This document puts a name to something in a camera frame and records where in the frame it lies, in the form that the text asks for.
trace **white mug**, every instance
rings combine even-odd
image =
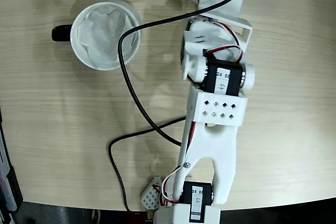
[[[124,1],[111,1],[111,2],[99,2],[93,5],[86,7],[82,10],[75,21],[73,21],[72,25],[61,25],[55,27],[51,32],[51,37],[53,41],[67,41],[71,42],[72,49],[77,56],[77,58],[84,63],[86,66],[97,69],[97,70],[113,70],[116,68],[120,68],[119,61],[113,62],[97,62],[91,59],[88,55],[86,48],[78,41],[78,27],[82,24],[87,15],[92,12],[94,9],[111,5],[123,11],[129,18],[132,27],[138,26],[141,24],[141,18],[138,12],[134,9],[134,7]],[[137,36],[135,38],[135,42],[132,46],[131,51],[124,55],[124,62],[127,64],[136,54],[138,48],[140,46],[141,41],[141,31],[137,31]]]

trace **black servo motor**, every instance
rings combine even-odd
[[[213,54],[208,54],[206,58],[207,75],[201,89],[208,93],[238,96],[244,73],[241,64],[216,59]]]

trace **dark floor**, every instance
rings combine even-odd
[[[223,211],[220,224],[335,224],[336,198],[275,208]],[[16,214],[18,224],[28,218],[36,224],[91,224],[97,223],[98,212],[91,221],[92,210],[57,207],[24,202]],[[121,211],[100,211],[101,224],[144,224],[146,214],[129,216]]]

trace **wooden table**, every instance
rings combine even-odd
[[[26,201],[124,209],[108,142],[148,127],[120,70],[84,66],[68,43],[51,41],[86,6],[108,0],[0,0],[0,106],[12,163]],[[195,9],[194,0],[126,0],[150,22]],[[336,0],[244,0],[254,26],[247,53],[257,69],[239,129],[237,174],[223,209],[294,204],[336,196]],[[181,23],[143,31],[128,65],[157,122],[185,113]],[[181,139],[183,123],[166,130]],[[130,208],[179,149],[156,133],[115,145]],[[192,171],[210,181],[204,160]]]

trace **white robotic arm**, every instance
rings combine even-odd
[[[199,0],[198,9],[221,1]],[[164,196],[174,205],[156,211],[155,224],[219,223],[220,209],[212,204],[224,204],[228,198],[236,170],[237,131],[248,100],[243,91],[251,89],[255,79],[254,67],[245,57],[252,26],[238,18],[242,3],[232,0],[192,17],[184,31],[182,71],[191,87],[180,157],[173,172],[173,198]],[[185,182],[203,157],[213,161],[212,184]],[[171,175],[163,181],[164,193]]]

